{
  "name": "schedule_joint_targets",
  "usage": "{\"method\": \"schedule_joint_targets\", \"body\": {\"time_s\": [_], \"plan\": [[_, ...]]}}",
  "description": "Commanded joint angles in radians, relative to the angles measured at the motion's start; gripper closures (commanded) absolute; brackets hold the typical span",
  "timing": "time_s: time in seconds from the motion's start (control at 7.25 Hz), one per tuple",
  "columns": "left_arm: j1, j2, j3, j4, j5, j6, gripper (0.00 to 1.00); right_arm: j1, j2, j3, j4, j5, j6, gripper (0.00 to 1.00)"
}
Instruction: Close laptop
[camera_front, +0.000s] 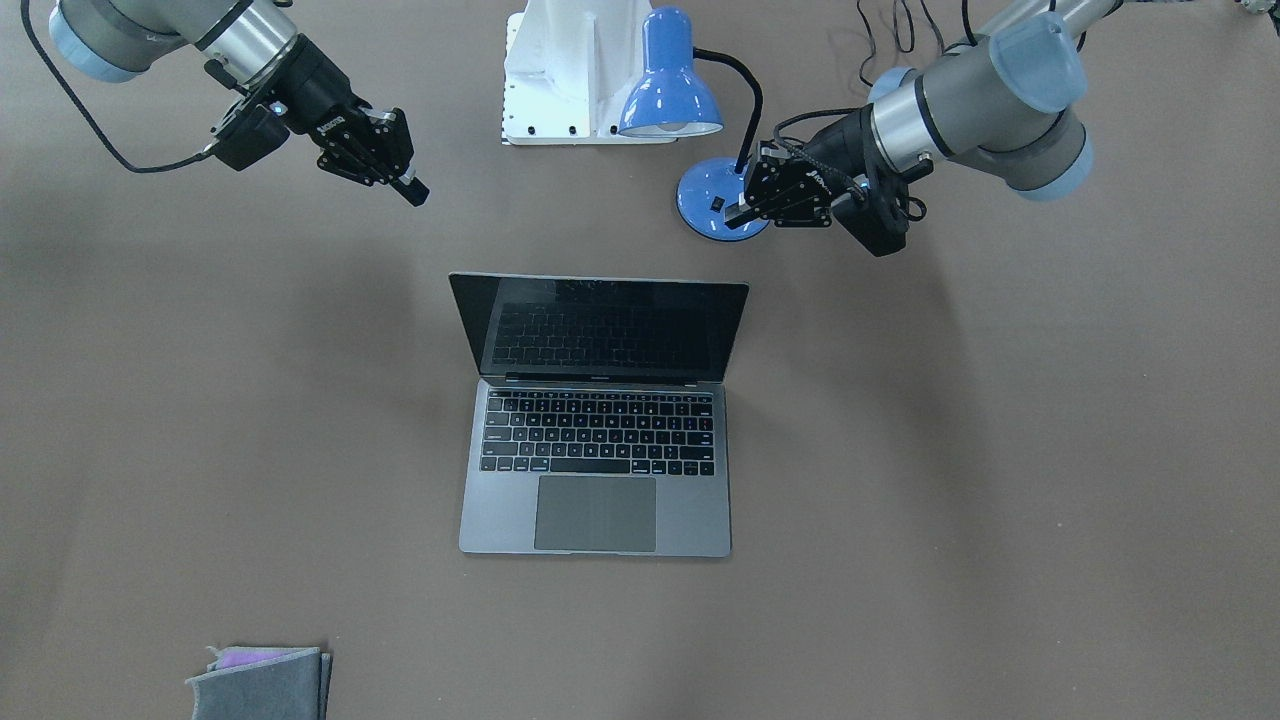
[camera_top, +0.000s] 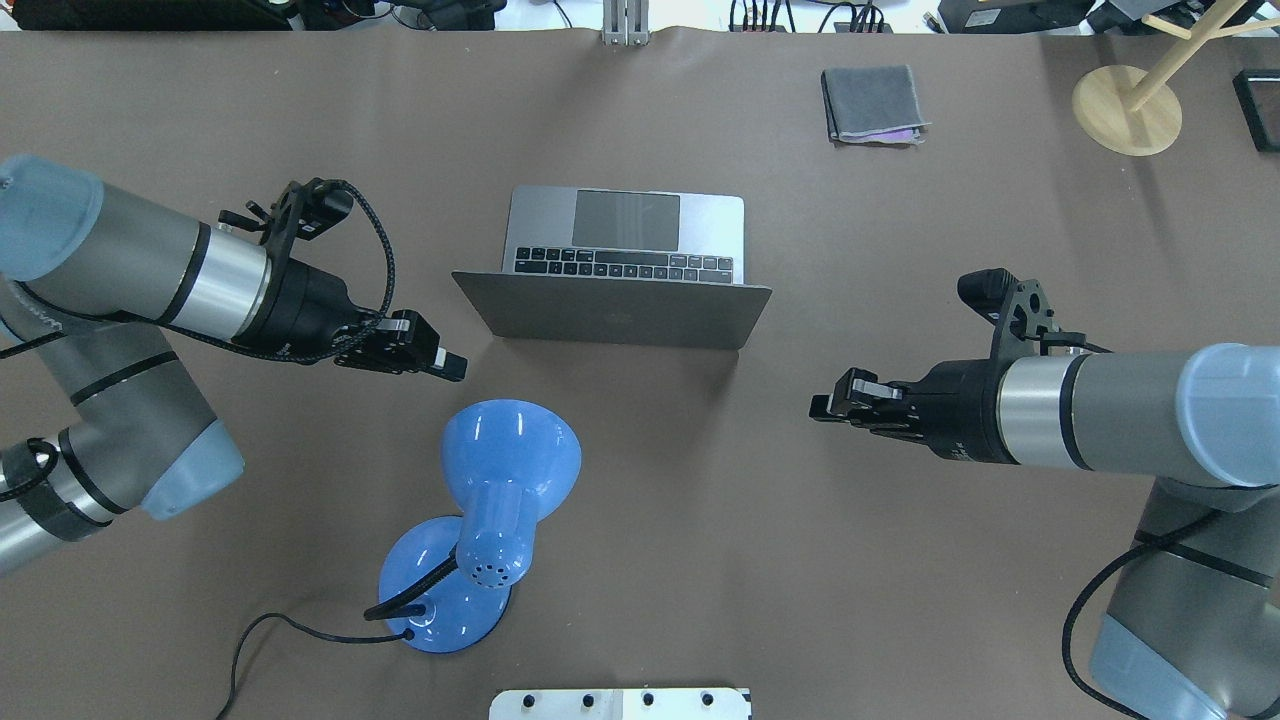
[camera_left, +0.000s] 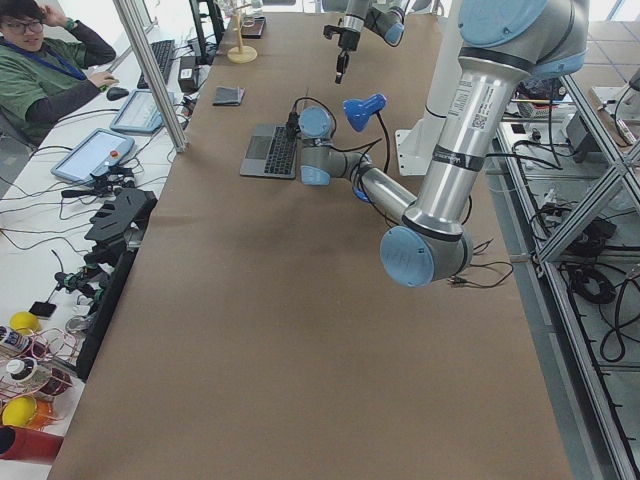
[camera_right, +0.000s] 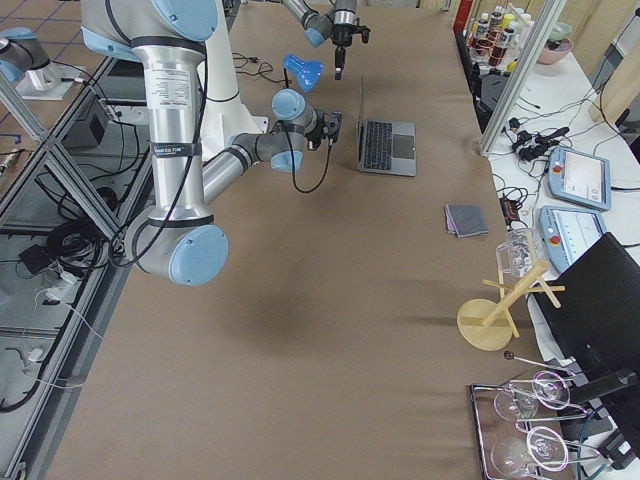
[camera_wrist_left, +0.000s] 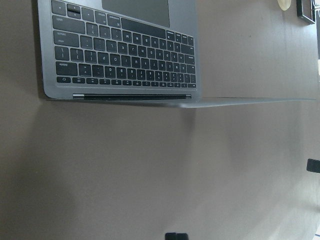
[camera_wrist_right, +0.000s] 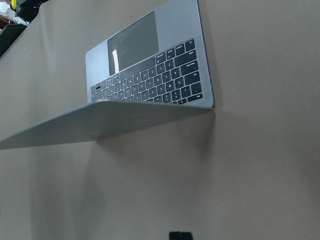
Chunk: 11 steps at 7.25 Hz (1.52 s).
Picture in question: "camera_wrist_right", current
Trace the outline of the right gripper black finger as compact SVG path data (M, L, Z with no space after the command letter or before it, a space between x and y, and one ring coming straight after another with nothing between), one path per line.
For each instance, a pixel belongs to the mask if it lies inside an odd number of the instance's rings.
M169 240L193 240L191 232L171 231L169 233Z

